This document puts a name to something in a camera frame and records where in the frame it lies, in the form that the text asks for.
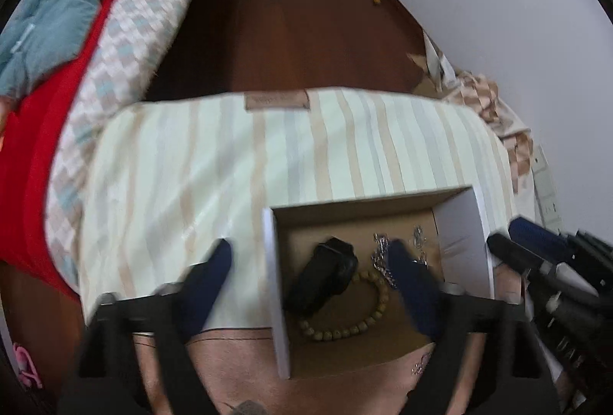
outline mattress label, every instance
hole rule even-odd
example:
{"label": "mattress label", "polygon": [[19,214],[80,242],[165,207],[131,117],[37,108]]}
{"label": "mattress label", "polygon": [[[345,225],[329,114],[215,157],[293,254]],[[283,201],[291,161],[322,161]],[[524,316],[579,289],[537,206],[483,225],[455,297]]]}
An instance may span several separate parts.
{"label": "mattress label", "polygon": [[310,110],[311,103],[306,90],[290,92],[248,92],[244,96],[246,111],[264,109],[303,109]]}

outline brown floor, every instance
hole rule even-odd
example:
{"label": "brown floor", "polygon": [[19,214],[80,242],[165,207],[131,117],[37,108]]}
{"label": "brown floor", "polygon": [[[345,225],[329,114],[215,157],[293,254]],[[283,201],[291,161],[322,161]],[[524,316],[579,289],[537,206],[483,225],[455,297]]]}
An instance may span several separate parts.
{"label": "brown floor", "polygon": [[[193,0],[147,100],[226,91],[348,86],[409,92],[421,70],[421,29],[387,0]],[[54,393],[72,365],[79,304],[0,264],[13,340]]]}

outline white wall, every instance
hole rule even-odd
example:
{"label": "white wall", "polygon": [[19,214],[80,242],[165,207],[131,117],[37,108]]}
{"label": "white wall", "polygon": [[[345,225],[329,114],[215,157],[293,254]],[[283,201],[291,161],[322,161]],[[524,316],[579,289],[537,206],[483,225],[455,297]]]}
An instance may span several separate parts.
{"label": "white wall", "polygon": [[613,241],[613,27],[597,0],[400,0],[543,145],[567,230]]}

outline pink object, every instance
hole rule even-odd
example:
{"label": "pink object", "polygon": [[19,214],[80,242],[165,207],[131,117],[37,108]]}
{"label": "pink object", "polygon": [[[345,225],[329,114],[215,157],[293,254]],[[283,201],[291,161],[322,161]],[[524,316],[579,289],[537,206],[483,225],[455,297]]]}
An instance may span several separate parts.
{"label": "pink object", "polygon": [[21,383],[26,387],[32,387],[35,384],[38,389],[42,389],[41,378],[36,371],[28,350],[15,343],[13,344],[13,351],[15,351],[17,365],[19,366],[19,380]]}

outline silver necklace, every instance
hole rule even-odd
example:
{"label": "silver necklace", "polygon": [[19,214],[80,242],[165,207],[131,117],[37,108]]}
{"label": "silver necklace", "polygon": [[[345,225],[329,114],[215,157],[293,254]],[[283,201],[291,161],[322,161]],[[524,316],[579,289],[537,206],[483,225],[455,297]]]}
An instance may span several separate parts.
{"label": "silver necklace", "polygon": [[375,242],[377,242],[377,248],[370,257],[373,260],[373,266],[379,270],[392,290],[396,290],[396,282],[393,280],[392,272],[387,269],[387,249],[389,247],[389,239],[384,233],[375,233]]}
{"label": "silver necklace", "polygon": [[413,230],[413,244],[415,248],[419,251],[419,262],[422,265],[428,267],[428,261],[425,257],[424,246],[425,246],[426,238],[424,236],[424,229],[421,225],[417,225]]}

